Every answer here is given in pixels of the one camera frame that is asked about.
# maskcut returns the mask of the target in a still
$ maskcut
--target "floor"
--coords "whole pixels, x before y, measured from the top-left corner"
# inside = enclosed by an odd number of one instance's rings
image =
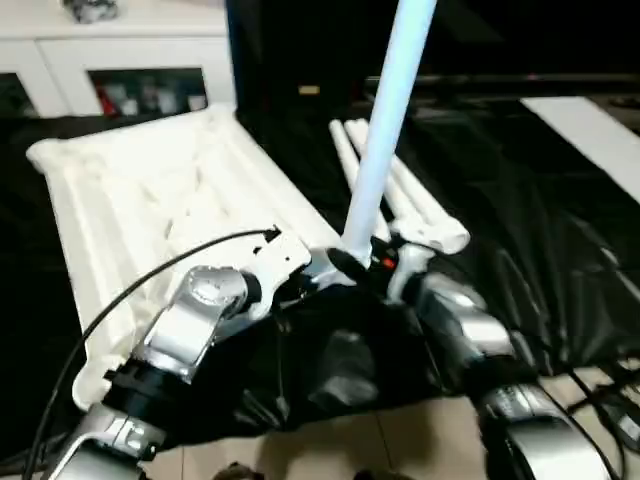
[[[604,380],[594,371],[580,374],[590,385]],[[548,380],[545,386],[564,404],[582,398],[568,378]],[[587,409],[577,418],[617,466],[613,442],[593,412]],[[363,468],[393,469],[416,480],[485,478],[474,412],[466,399],[431,400],[310,424],[295,433],[175,449],[158,456],[146,470],[153,480],[210,480],[234,461],[268,480],[350,480]],[[640,457],[629,454],[629,461],[629,478],[640,480]]]

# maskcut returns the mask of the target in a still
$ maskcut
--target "light blue pipe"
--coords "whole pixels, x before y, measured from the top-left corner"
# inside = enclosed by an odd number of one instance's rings
[[[342,234],[346,250],[368,266],[371,236],[391,160],[437,0],[400,0],[376,93],[365,155],[360,162]]]

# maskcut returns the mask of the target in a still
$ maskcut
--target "white shelf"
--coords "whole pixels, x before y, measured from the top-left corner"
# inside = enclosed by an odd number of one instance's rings
[[[0,0],[0,39],[227,35],[224,0],[123,0],[123,9],[82,25],[58,0]]]

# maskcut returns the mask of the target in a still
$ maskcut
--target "white pipe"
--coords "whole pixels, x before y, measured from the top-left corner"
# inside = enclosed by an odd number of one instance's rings
[[[351,140],[353,141],[353,144],[356,146],[358,153],[360,155],[364,155],[367,138],[366,134],[364,136],[362,135],[362,129],[358,128],[354,120],[348,120],[345,123],[345,127],[349,133],[349,137],[351,137]],[[407,194],[402,191],[402,188],[392,175],[387,177],[384,195],[386,196],[387,201],[389,202],[389,207],[396,218],[416,219],[416,217],[420,217],[420,212],[413,205]]]
[[[364,148],[369,130],[367,121],[360,119],[357,122],[353,122],[353,125],[347,125],[347,130],[356,148]],[[391,162],[391,175],[400,185],[400,188],[409,196],[425,222],[435,225],[449,219],[450,215],[440,205],[440,202],[429,193],[420,180],[396,155],[393,156]]]
[[[362,119],[357,122],[349,121],[346,123],[346,129],[356,149],[358,151],[364,149],[367,138],[367,122]],[[471,236],[464,225],[446,212],[413,172],[395,155],[391,163],[389,180],[385,191],[389,203],[398,201],[397,198],[393,199],[389,196],[390,192],[397,190],[410,199],[407,201],[415,211],[414,215],[396,214],[396,220],[392,224],[393,230],[400,230],[401,234],[405,236],[417,234],[419,237],[423,237],[423,241],[431,241],[433,247],[447,254],[457,253],[469,243]],[[396,185],[396,187],[390,188],[389,185]],[[420,243],[418,237],[413,241]]]
[[[437,0],[400,0],[380,86],[371,115],[371,135],[342,234],[348,252],[369,264],[371,235],[382,200],[391,159],[418,73]]]
[[[358,162],[356,152],[351,148],[351,142],[349,142],[347,132],[344,131],[342,123],[338,120],[332,120],[329,122],[329,131],[331,132],[331,138],[333,138],[333,144],[336,146],[338,158],[340,159],[344,176],[347,179],[347,184],[349,185],[349,189],[353,192],[353,188],[356,184],[356,178],[358,177],[360,162]],[[388,242],[391,239],[389,227],[387,226],[380,209],[378,209],[376,227],[373,234],[385,242]]]

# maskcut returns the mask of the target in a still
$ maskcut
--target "white plastic tray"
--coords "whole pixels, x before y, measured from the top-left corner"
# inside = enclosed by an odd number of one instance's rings
[[[211,238],[275,224],[309,248],[339,243],[225,107],[42,140],[27,156],[47,179],[83,329],[137,277]],[[87,342],[73,385],[78,407],[104,395],[102,375],[124,361],[186,270],[240,267],[260,242],[247,237],[201,252],[122,303]]]

